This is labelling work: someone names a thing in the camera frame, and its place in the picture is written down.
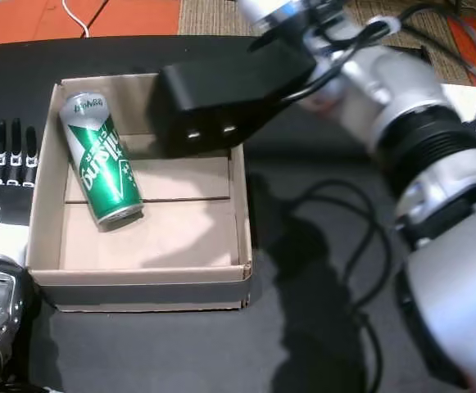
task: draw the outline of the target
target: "cardboard box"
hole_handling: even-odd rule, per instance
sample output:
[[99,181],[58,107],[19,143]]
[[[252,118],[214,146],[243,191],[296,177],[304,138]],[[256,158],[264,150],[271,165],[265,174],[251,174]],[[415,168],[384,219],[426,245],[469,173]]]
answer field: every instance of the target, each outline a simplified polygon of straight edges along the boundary
[[[153,75],[67,79],[52,92],[26,265],[62,311],[239,309],[252,274],[243,150],[160,156],[145,120]],[[80,91],[105,96],[144,201],[129,224],[99,228],[58,111]]]

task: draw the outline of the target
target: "black table surface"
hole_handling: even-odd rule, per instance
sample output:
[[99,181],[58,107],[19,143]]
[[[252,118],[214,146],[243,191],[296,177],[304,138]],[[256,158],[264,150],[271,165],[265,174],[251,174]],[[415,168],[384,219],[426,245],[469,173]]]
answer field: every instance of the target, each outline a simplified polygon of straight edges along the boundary
[[[20,117],[39,136],[60,79],[147,73],[177,61],[244,51],[249,38],[128,37],[0,45],[0,119]],[[252,302],[239,311],[63,314],[43,304],[34,320],[31,381],[66,393],[359,392],[374,353],[346,309],[382,267],[378,238],[349,287],[338,275],[367,223],[351,212],[284,202],[325,179],[361,187],[393,244],[393,271],[406,254],[392,234],[394,202],[361,146],[293,107],[245,144],[256,235]],[[324,194],[357,203],[348,190]],[[28,195],[11,192],[9,200]],[[452,392],[433,380],[400,319],[390,282],[367,311],[383,347],[382,392]]]

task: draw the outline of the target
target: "wire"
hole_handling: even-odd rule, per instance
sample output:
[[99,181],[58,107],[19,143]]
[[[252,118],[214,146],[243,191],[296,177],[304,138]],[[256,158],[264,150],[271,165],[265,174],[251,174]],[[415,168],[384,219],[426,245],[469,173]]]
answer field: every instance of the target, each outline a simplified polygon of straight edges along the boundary
[[[401,25],[404,31],[406,31],[408,34],[415,36],[416,38],[419,38],[425,41],[426,43],[430,43],[436,49],[442,51],[444,54],[449,56],[452,60],[456,61],[458,64],[460,64],[465,69],[467,69],[467,71],[470,72],[472,75],[476,76],[476,65],[467,62],[461,57],[460,54],[453,52],[447,46],[443,45],[442,43],[437,41],[435,38],[429,36],[424,31],[416,29],[415,27],[406,23],[406,21],[409,20],[412,16],[424,11],[433,11],[437,13],[438,15],[445,17],[446,19],[453,20],[455,23],[458,24],[459,27],[461,27],[464,30],[464,32],[468,35],[468,37],[473,42],[475,47],[476,47],[476,30],[472,26],[467,24],[464,20],[462,20],[460,17],[458,17],[457,15],[455,15],[454,13],[448,11],[446,8],[441,7],[437,4],[420,3],[420,4],[407,8],[398,16],[398,19],[401,21]],[[474,130],[476,130],[476,116],[474,120],[470,123],[470,125],[472,126]]]
[[[353,204],[346,202],[342,199],[331,197],[331,196],[323,196],[318,194],[317,192],[326,188],[326,187],[344,187],[349,191],[353,192],[358,196],[358,198],[362,201],[363,205],[366,208],[366,211],[360,209]],[[362,310],[362,307],[369,304],[385,287],[388,279],[390,278],[391,271],[392,271],[392,247],[391,243],[388,239],[385,229],[378,224],[376,220],[376,212],[374,208],[374,204],[372,201],[367,197],[367,195],[357,186],[347,181],[341,179],[330,179],[325,180],[323,182],[317,183],[316,185],[310,187],[308,190],[303,192],[298,198],[291,201],[288,205],[289,210],[295,210],[297,207],[301,206],[302,204],[308,201],[320,201],[324,203],[333,204],[336,206],[340,206],[346,210],[349,210],[352,213],[360,216],[361,218],[367,220],[369,222],[369,228],[367,233],[364,235],[360,245],[354,251],[352,257],[347,262],[347,267],[345,268],[345,272],[342,276],[342,282],[344,285],[347,285],[347,282],[351,276],[352,271],[355,269],[356,265],[359,263],[360,257],[363,252],[366,250],[367,246],[369,245],[369,241],[377,232],[381,238],[383,244],[383,253],[385,254],[383,259],[383,270],[380,274],[379,279],[373,285],[373,287],[367,291],[365,295],[363,295],[359,300],[357,300],[354,305],[350,309],[350,315],[355,322],[355,324],[360,329],[365,329],[367,333],[367,337],[369,339],[369,343],[372,346],[373,353],[374,353],[374,377],[373,381],[369,384],[367,388],[368,393],[376,393],[381,386],[381,381],[383,379],[383,352],[381,348],[381,344],[378,338],[378,334],[374,329],[373,325],[370,323],[369,315]]]
[[372,326],[372,323],[369,321],[369,315],[366,313],[358,312],[355,315],[355,319],[358,322],[358,325],[361,328],[364,328],[367,332],[367,337],[369,338],[369,342],[372,345],[372,349],[374,352],[374,379],[370,384],[369,388],[367,389],[367,393],[377,393],[379,387],[382,384],[383,379],[383,351],[382,346],[378,339],[378,333]]
[[84,36],[86,38],[89,38],[90,37],[90,32],[88,31],[87,25],[85,23],[83,23],[83,21],[80,18],[78,18],[77,16],[75,16],[72,13],[72,11],[66,5],[66,0],[61,0],[61,4],[62,4],[63,8],[65,9],[65,12],[68,14],[68,16],[70,18],[72,18],[75,23],[77,23],[79,26],[81,26],[81,28],[83,29],[83,32],[84,32]]
[[351,47],[343,53],[339,60],[331,65],[327,72],[297,92],[281,98],[278,104],[282,106],[292,104],[317,92],[332,79],[337,78],[341,74],[343,66],[348,63],[360,49],[385,37],[388,34],[388,31],[389,28],[387,24],[382,21],[376,21],[367,25],[355,38],[353,38],[353,44]]
[[[92,19],[90,20],[90,22],[87,24],[87,29],[88,31],[90,31],[90,28],[92,27],[93,25],[93,22],[96,21],[96,19],[101,15],[102,11],[105,9],[105,7],[107,6],[108,2],[110,0],[103,0],[103,3],[101,4],[101,6],[97,9],[96,13],[94,14],[94,16],[92,17]],[[83,33],[81,34],[81,38],[84,38],[85,36],[85,32],[83,31]]]

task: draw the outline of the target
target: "beer can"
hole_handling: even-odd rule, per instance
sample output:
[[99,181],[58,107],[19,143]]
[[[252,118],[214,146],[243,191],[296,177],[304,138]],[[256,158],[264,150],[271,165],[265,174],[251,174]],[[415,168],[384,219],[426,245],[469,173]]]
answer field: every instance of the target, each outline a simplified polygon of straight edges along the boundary
[[129,160],[107,100],[99,93],[76,93],[59,111],[72,160],[98,224],[143,208]]

